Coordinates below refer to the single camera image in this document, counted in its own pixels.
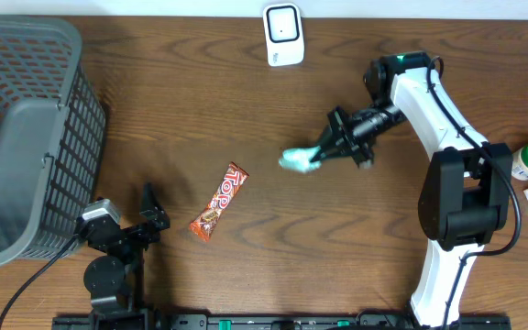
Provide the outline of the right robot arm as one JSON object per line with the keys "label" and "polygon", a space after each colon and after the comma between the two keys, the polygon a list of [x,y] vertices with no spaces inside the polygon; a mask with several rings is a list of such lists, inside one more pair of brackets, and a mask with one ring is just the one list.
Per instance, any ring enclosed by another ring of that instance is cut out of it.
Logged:
{"label": "right robot arm", "polygon": [[427,53],[407,52],[373,60],[364,75],[371,98],[353,115],[337,107],[305,158],[311,166],[350,157],[374,160],[378,135],[409,122],[429,166],[417,204],[428,239],[421,278],[409,300],[407,329],[459,329],[459,301],[477,257],[506,223],[514,204],[512,156],[492,144],[462,116],[443,87],[444,63]]}

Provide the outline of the teal wet wipes pack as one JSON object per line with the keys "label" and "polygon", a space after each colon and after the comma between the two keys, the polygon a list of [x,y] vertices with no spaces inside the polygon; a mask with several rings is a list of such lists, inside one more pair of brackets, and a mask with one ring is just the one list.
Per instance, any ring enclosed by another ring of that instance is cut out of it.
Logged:
{"label": "teal wet wipes pack", "polygon": [[312,158],[320,151],[319,147],[313,148],[290,148],[284,150],[279,159],[279,165],[290,171],[308,173],[316,171],[322,165],[321,161],[312,161]]}

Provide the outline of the red Top chocolate bar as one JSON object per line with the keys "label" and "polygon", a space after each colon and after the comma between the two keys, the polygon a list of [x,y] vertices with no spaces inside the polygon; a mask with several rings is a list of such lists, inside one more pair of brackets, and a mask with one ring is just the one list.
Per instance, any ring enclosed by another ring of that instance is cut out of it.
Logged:
{"label": "red Top chocolate bar", "polygon": [[249,174],[230,162],[213,198],[189,224],[189,229],[202,241],[208,242],[224,210],[230,205]]}

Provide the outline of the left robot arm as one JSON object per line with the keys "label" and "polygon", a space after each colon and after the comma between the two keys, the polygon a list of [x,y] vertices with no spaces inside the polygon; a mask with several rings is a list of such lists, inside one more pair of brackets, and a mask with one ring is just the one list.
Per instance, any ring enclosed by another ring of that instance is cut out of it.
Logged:
{"label": "left robot arm", "polygon": [[144,252],[171,226],[152,185],[144,185],[139,214],[145,221],[121,227],[121,215],[108,199],[89,204],[76,234],[103,253],[86,268],[83,283],[91,295],[92,329],[160,329],[160,312],[144,302]]}

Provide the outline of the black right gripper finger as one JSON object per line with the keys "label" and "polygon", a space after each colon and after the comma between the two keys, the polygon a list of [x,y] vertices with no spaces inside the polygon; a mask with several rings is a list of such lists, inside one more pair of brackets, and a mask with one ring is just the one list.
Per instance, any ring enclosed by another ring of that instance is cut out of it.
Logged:
{"label": "black right gripper finger", "polygon": [[330,126],[324,128],[314,146],[320,149],[333,149],[336,146],[336,135]]}
{"label": "black right gripper finger", "polygon": [[339,148],[313,148],[313,154],[309,158],[311,163],[324,162],[331,159],[342,158],[344,152]]}

